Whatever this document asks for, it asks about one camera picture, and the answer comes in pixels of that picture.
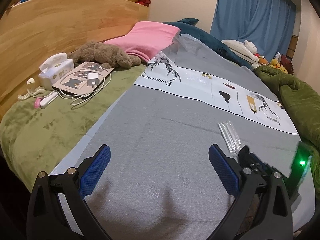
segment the charging cable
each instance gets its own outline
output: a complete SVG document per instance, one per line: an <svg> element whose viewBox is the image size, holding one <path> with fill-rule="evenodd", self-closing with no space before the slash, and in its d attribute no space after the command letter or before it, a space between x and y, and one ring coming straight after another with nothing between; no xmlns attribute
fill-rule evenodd
<svg viewBox="0 0 320 240"><path fill-rule="evenodd" d="M102 66L100 66L99 69L103 69L103 70L108 71L106 68L103 68ZM64 93L64 92L61 90L61 84L62 84L62 82L63 82L68 76L71 76L71 75L73 75L73 74L75 74L75 73L83 72L83 71L90 72L90 73L88 73L88 81L87 81L87 82L88 82L88 85L89 85L89 83L90 83L90 86L92 86L93 90L92 90L91 92L89 92L89 93L80 94L80 95L77 95L77 96L70 96L70 95ZM66 76L64 76L64 77L60 80L60 83L59 83L59 95L60 95L60 97L63 98L63 99L74 99L74 100L70 103L72 106L77 106L77 105L79 105L79 104L82 104L82 103L84 103L85 101L88 101L89 99L93 98L96 94L98 94L102 89L104 89L104 88L110 83L110 81L111 81L111 72L108 71L108 73L109 73L109 75L110 75L110 79L109 79L109 81L106 83L104 76L103 76L102 74L100 74L100 73L95 72L95 71L91 71L91 70L79 70L79 71L71 72L71 73L67 74ZM102 85L101 85L97 90L95 90L96 87L97 87L97 85L100 83L99 76L102 76L102 78L103 78L103 83L102 83ZM77 101L77 100L79 100L79 99L81 99L81 98L84 98L84 97L88 97L88 98L84 99L83 101L81 101L81 102L79 102L79 103L74 103L75 101Z"/></svg>

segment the blue gripper pad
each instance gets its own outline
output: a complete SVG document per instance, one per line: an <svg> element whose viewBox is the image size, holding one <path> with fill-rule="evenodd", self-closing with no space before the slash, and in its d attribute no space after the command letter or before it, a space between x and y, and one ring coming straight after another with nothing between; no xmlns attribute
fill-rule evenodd
<svg viewBox="0 0 320 240"><path fill-rule="evenodd" d="M218 174L227 193L237 196L240 193L240 165L235 159L226 157L218 145L209 148L209 160Z"/></svg>
<svg viewBox="0 0 320 240"><path fill-rule="evenodd" d="M100 152L98 152L96 158L81 177L79 194L82 199L93 192L102 173L110 162L111 150L109 146L105 145L99 150Z"/></svg>

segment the blue curtain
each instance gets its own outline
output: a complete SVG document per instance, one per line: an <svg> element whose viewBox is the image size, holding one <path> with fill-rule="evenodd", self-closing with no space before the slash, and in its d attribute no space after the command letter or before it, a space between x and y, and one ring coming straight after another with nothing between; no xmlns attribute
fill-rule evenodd
<svg viewBox="0 0 320 240"><path fill-rule="evenodd" d="M218 0L210 34L218 40L253 42L270 61L289 47L296 5L291 0Z"/></svg>

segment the clear plastic packaging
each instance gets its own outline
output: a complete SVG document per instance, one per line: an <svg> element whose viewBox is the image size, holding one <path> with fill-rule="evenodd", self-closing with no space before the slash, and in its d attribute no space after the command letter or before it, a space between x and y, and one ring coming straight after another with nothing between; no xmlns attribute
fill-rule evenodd
<svg viewBox="0 0 320 240"><path fill-rule="evenodd" d="M236 155L241 150L241 140L230 120L218 123L222 136L231 154Z"/></svg>

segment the white plush toy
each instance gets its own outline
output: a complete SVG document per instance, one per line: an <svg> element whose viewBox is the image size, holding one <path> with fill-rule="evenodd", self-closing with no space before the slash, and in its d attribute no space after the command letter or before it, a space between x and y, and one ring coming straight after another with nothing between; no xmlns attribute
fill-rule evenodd
<svg viewBox="0 0 320 240"><path fill-rule="evenodd" d="M258 52L257 47L250 41L244 41L244 45L248 51L250 51L253 55Z"/></svg>
<svg viewBox="0 0 320 240"><path fill-rule="evenodd" d="M233 49L239 53L241 53L242 55L245 55L247 57L249 57L250 59L252 59L255 62L259 61L259 58L257 56L255 56L248 48L245 44L243 44L241 41L235 41L235 40L223 40L221 41L222 43L226 44L230 49ZM255 48L255 53L257 53L257 48L256 46L249 41L246 41L248 44L252 44L253 47Z"/></svg>

